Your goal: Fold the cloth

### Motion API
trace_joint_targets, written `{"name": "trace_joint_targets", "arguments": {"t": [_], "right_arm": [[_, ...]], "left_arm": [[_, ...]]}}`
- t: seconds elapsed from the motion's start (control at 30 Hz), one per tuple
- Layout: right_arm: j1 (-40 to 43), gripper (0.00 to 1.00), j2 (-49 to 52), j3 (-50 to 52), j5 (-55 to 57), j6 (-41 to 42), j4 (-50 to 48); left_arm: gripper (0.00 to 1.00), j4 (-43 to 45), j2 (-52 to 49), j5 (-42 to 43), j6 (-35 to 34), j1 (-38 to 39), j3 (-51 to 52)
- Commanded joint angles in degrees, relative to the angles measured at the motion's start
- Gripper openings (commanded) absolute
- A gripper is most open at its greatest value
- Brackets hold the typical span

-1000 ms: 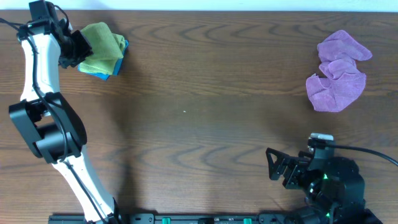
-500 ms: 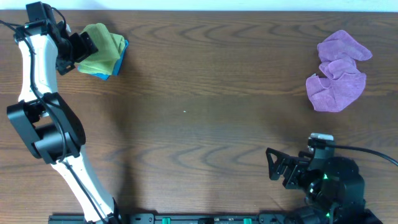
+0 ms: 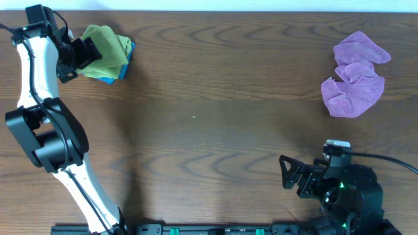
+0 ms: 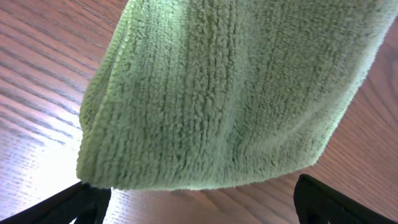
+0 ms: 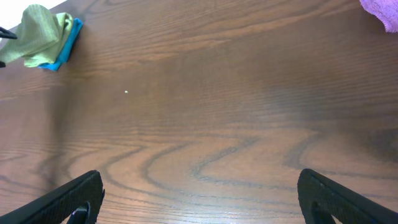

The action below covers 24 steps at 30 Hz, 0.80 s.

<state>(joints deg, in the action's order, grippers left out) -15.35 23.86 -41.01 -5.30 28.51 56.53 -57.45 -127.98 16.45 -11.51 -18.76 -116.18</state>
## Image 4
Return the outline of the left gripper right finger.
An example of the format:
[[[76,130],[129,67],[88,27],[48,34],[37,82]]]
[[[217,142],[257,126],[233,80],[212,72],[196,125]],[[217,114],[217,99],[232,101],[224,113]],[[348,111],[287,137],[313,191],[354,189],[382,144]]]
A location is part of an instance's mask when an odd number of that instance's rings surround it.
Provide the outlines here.
[[[298,178],[294,205],[300,224],[397,224],[308,174]]]

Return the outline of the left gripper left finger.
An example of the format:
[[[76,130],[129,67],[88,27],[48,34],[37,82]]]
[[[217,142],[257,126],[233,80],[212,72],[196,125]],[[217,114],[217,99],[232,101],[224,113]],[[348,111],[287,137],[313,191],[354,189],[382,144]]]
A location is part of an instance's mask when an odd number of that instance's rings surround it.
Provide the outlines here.
[[[79,182],[1,224],[102,224],[110,199],[111,189]]]

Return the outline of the green cloth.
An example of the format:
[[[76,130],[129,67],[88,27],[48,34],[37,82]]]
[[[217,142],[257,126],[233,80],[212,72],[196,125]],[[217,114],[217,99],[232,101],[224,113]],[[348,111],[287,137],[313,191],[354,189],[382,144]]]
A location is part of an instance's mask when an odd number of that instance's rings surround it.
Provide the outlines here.
[[[76,175],[218,189],[311,166],[397,17],[385,1],[129,1],[80,108]]]

